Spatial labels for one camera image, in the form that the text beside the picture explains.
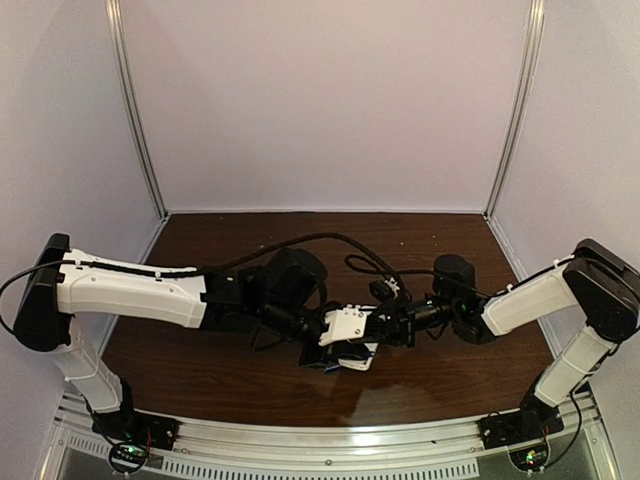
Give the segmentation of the white remote control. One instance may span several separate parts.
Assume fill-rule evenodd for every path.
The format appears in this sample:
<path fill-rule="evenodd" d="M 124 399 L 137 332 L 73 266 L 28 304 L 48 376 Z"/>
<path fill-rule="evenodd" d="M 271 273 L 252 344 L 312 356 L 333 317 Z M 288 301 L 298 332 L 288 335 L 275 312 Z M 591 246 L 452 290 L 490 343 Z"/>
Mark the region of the white remote control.
<path fill-rule="evenodd" d="M 378 343 L 349 343 L 346 350 L 339 354 L 338 363 L 347 369 L 367 371 L 375 358 L 378 346 Z"/>

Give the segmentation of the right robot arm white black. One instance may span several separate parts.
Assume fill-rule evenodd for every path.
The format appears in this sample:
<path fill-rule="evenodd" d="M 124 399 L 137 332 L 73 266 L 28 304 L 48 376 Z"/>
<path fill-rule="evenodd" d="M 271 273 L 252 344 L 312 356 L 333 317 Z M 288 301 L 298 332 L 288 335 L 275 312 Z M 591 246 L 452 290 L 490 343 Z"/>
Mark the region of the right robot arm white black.
<path fill-rule="evenodd" d="M 585 322 L 523 397 L 518 426 L 536 435 L 558 405 L 598 365 L 639 330 L 639 271 L 593 239 L 573 253 L 493 295 L 475 284 L 475 268 L 463 257 L 437 257 L 430 270 L 432 295 L 411 302 L 401 294 L 368 317 L 366 333 L 381 343 L 412 346 L 419 331 L 451 326 L 461 339 L 491 342 L 549 314 L 578 307 Z"/>

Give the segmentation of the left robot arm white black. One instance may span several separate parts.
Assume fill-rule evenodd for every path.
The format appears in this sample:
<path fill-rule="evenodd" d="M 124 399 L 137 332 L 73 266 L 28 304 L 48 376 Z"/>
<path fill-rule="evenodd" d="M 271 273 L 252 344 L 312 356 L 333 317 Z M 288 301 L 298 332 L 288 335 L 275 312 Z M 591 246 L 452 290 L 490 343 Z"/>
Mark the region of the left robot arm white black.
<path fill-rule="evenodd" d="M 206 332 L 272 333 L 298 341 L 303 365 L 341 363 L 355 345 L 345 313 L 327 299 L 327 270 L 311 253 L 281 248 L 265 265 L 164 268 L 101 260 L 52 235 L 7 330 L 24 347 L 51 356 L 83 395 L 94 424 L 117 437 L 144 428 L 126 380 L 89 345 L 75 316 L 106 313 L 159 320 Z"/>

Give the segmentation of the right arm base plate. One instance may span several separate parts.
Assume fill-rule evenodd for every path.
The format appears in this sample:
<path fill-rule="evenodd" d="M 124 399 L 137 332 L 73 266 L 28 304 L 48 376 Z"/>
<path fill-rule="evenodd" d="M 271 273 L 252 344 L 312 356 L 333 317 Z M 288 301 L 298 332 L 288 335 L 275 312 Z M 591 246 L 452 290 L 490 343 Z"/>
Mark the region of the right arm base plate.
<path fill-rule="evenodd" d="M 557 408 L 492 413 L 479 419 L 477 425 L 487 450 L 541 439 L 564 429 Z"/>

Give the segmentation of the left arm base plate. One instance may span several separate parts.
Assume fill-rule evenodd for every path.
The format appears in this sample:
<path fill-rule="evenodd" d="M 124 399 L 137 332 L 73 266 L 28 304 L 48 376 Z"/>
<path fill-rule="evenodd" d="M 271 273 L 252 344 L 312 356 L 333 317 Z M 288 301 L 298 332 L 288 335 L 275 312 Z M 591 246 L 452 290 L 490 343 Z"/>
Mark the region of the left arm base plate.
<path fill-rule="evenodd" d="M 152 449 L 171 451 L 178 433 L 179 422 L 171 417 L 123 410 L 94 413 L 92 430 L 112 440 L 131 441 Z"/>

